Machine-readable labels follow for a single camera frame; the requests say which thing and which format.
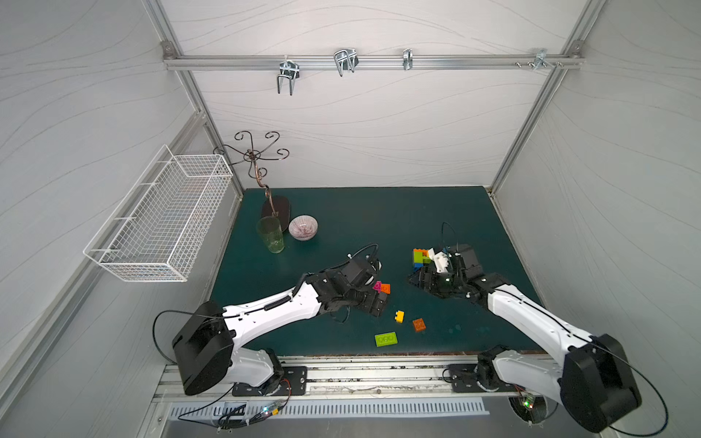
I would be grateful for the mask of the long lime green brick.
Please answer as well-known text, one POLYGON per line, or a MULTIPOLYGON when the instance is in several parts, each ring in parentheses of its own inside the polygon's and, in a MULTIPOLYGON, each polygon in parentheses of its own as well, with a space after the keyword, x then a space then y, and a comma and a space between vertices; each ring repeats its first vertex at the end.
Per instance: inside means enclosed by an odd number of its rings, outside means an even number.
POLYGON ((415 255, 413 251, 413 263, 423 263, 423 265, 429 264, 432 261, 430 255, 429 257, 421 257, 420 254, 415 255))

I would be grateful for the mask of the wide lime green brick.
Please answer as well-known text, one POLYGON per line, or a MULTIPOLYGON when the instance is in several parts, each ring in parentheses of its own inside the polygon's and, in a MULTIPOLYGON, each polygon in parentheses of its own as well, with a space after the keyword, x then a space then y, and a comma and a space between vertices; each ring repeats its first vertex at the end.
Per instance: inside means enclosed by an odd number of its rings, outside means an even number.
POLYGON ((388 347, 398 343, 398 337, 395 332, 386 332, 376 334, 374 336, 375 345, 377 348, 388 347))

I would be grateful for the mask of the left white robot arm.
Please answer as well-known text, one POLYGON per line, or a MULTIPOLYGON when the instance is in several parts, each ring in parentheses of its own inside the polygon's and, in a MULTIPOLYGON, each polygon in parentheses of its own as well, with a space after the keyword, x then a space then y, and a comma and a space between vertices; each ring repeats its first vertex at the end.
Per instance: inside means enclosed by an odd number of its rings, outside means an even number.
POLYGON ((378 317, 388 296, 374 289, 382 263, 376 255, 353 255, 344 263, 303 275, 294 288, 241 305, 203 303, 172 341, 184 393, 201 394, 231 377, 237 390, 257 396, 275 392, 285 376, 270 349, 248 343, 288 324, 346 308, 378 317))

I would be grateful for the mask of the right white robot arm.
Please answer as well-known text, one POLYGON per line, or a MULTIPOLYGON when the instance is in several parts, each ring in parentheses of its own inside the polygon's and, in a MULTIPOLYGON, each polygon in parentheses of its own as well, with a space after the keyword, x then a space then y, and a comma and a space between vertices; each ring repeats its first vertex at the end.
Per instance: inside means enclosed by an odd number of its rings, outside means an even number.
POLYGON ((542 347, 539 360, 498 345, 479 354, 472 379, 485 392, 511 385, 549 398, 591 433, 642 405, 622 345, 593 336, 523 294, 498 273, 487 273, 469 245, 418 249, 411 285, 440 299, 467 299, 509 322, 542 347))

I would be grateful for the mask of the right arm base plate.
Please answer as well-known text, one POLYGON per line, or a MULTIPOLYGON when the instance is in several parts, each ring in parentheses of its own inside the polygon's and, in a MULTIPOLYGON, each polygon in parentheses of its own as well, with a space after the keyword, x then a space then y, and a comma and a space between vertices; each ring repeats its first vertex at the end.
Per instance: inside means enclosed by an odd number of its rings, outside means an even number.
POLYGON ((452 364, 443 370, 442 379, 455 393, 516 392, 513 385, 504 383, 496 372, 482 364, 452 364))

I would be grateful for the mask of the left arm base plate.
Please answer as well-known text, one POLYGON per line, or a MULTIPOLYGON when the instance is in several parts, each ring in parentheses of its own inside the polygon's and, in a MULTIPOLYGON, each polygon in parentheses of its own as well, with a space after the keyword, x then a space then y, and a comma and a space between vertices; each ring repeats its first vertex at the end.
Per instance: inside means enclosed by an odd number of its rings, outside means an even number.
POLYGON ((231 394, 235 397, 303 396, 307 393, 308 371, 305 366, 284 366, 283 374, 274 374, 271 383, 259 388, 236 383, 231 394))

